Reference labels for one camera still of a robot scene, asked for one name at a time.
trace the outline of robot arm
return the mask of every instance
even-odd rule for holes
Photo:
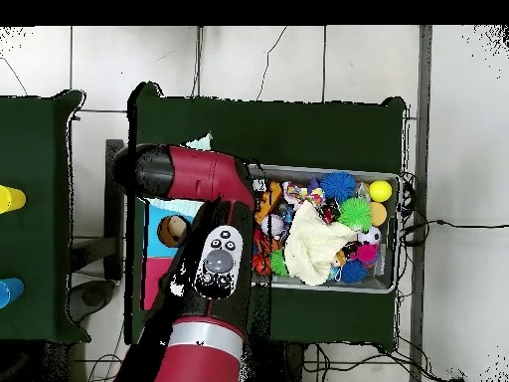
[[[206,201],[114,382],[239,382],[255,209],[248,170],[226,154],[139,145],[135,157],[120,151],[114,174],[140,196]]]

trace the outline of green table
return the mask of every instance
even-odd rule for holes
[[[338,168],[399,174],[405,103],[242,102],[161,97],[149,83],[131,96],[130,130],[138,143],[180,144],[211,131],[213,149],[262,164]],[[139,309],[143,204],[135,213],[133,339],[142,329]],[[393,348],[395,292],[366,294],[271,290],[270,338],[294,342],[366,341]],[[267,288],[252,288],[249,329],[268,318]]]
[[[27,196],[0,215],[0,279],[17,277],[24,294],[0,309],[1,339],[88,340],[66,314],[70,273],[68,120],[83,93],[55,98],[0,97],[0,184]]]

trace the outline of gray plastic bin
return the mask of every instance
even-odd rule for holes
[[[272,276],[272,287],[277,288],[300,288],[311,290],[353,291],[362,293],[388,293],[396,287],[399,265],[399,236],[401,227],[401,205],[403,203],[403,185],[401,178],[391,173],[376,173],[362,171],[348,171],[341,169],[321,169],[305,167],[281,167],[276,165],[262,165],[261,171],[256,165],[250,165],[250,173],[253,179],[266,178],[269,181],[291,181],[296,184],[307,186],[313,178],[320,181],[324,174],[336,171],[345,171],[355,177],[357,182],[371,183],[375,180],[387,180],[393,194],[388,201],[384,202],[387,209],[387,220],[379,227],[382,233],[380,242],[380,257],[377,264],[369,269],[368,276],[359,284],[346,285],[341,282],[326,282],[320,286],[305,285],[299,278]],[[267,284],[269,276],[260,276],[253,272],[253,284]]]

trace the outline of floor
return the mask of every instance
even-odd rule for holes
[[[323,27],[206,27],[200,75],[201,96],[235,99],[321,101]],[[160,85],[166,96],[189,96],[195,70],[196,27],[35,27],[0,28],[0,95],[54,96],[62,90],[86,93],[84,108],[73,121],[75,236],[101,236],[104,145],[108,138],[127,140],[124,110],[142,81]],[[325,100],[380,103],[401,96],[407,121],[410,171],[414,168],[419,79],[419,26],[328,26]],[[101,274],[101,263],[84,269]],[[74,284],[90,280],[75,275]],[[411,271],[400,290],[411,292]],[[123,283],[112,302],[85,320],[92,341],[75,347],[75,382],[111,382],[126,346],[121,335]],[[410,338],[410,298],[400,309],[400,335]],[[371,346],[325,344],[332,362],[325,382],[409,382],[409,373],[388,357],[356,362],[377,354]],[[400,350],[409,356],[409,347]],[[306,367],[316,368],[313,347]],[[304,382],[316,382],[314,373]]]

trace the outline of blue cup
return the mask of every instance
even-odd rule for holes
[[[16,300],[25,290],[19,279],[0,280],[0,309]]]

